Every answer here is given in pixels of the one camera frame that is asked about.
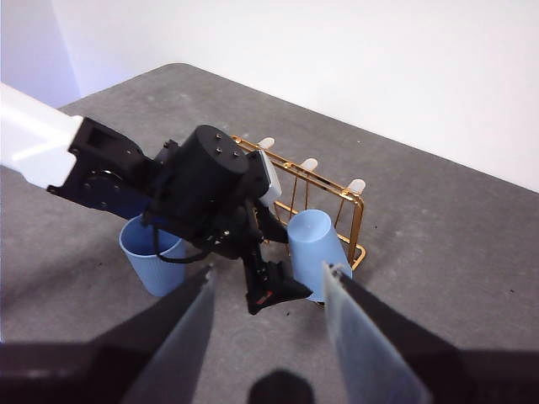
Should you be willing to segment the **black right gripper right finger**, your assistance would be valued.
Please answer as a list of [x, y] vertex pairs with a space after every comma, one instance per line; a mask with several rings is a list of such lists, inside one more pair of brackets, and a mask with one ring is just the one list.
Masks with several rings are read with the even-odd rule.
[[351, 403], [536, 403], [538, 354], [457, 348], [323, 265], [328, 335]]

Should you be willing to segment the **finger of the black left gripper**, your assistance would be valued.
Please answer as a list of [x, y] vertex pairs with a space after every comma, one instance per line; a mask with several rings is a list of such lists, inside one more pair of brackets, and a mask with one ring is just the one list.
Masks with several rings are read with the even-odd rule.
[[248, 312], [258, 314], [266, 307], [307, 298], [312, 291], [292, 276], [291, 266], [284, 261], [262, 262], [246, 267]]
[[268, 207], [261, 205], [256, 208], [256, 212], [259, 229], [265, 240], [288, 243], [286, 228]]

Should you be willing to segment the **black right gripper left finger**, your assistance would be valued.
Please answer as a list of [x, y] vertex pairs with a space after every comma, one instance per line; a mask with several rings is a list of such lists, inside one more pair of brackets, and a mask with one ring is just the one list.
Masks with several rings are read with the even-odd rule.
[[4, 343], [3, 403], [189, 403], [211, 335], [216, 273], [202, 269], [86, 343]]

